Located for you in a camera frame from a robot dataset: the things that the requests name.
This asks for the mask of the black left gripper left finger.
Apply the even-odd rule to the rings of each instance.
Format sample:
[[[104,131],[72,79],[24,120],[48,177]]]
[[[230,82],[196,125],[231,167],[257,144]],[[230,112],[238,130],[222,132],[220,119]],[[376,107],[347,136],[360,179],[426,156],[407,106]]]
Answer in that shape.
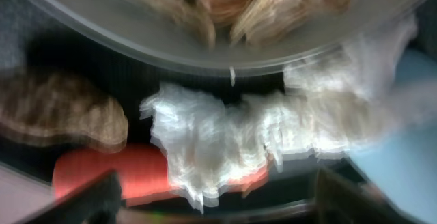
[[[118,174],[107,171],[21,219],[21,224],[116,224],[122,204]]]

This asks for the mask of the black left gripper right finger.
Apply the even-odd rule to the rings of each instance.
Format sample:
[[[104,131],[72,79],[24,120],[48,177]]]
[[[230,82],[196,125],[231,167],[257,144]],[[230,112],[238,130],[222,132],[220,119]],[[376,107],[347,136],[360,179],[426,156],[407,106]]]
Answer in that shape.
[[[419,221],[382,204],[330,169],[320,169],[315,181],[318,222],[414,224]]]

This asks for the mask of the orange carrot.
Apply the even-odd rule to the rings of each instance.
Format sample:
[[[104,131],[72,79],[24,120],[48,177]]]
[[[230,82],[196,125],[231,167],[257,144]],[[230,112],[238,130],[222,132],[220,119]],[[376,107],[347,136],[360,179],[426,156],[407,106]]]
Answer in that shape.
[[[114,154],[89,148],[64,154],[53,172],[55,195],[64,197],[110,170],[118,174],[128,206],[184,197],[198,210],[217,206],[224,192],[248,193],[268,179],[263,154],[246,164],[222,147],[181,147],[166,155],[153,145],[134,144]]]

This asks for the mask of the light blue cup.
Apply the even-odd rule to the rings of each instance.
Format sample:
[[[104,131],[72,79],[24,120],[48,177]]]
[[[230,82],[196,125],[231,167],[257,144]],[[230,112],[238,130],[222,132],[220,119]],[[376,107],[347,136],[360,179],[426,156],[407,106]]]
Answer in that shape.
[[[377,148],[351,151],[371,194],[419,223],[436,222],[436,125],[388,137]]]

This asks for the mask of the ginger root piece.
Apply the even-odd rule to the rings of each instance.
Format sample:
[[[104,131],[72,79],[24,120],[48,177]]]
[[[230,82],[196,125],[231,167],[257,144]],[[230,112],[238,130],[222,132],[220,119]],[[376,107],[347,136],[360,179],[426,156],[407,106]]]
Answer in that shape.
[[[1,136],[35,147],[77,143],[113,153],[126,146],[128,120],[114,97],[81,76],[3,70]]]

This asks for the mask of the white tissue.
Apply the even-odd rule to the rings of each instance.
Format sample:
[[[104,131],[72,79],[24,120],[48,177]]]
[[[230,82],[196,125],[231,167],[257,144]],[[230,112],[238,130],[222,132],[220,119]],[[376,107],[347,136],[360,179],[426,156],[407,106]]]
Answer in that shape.
[[[225,105],[212,94],[163,83],[144,99],[152,142],[167,158],[169,183],[197,210],[268,163],[341,158],[389,126],[376,99],[388,92],[401,55],[417,34],[412,14],[344,42],[303,66],[283,69],[284,92],[244,94]]]

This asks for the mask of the grey plate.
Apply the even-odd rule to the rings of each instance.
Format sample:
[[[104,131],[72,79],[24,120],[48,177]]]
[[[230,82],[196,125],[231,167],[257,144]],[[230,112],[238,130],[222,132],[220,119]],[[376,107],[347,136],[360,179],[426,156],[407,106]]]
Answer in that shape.
[[[257,76],[339,48],[423,0],[30,0],[144,63]]]

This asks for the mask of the rice and peanut food waste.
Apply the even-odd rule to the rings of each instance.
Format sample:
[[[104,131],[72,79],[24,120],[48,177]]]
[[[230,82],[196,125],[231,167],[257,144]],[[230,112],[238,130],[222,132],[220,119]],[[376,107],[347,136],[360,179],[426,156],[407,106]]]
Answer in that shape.
[[[214,48],[216,30],[229,28],[235,45],[271,44],[316,14],[343,12],[350,0],[137,0],[174,23],[198,34]]]

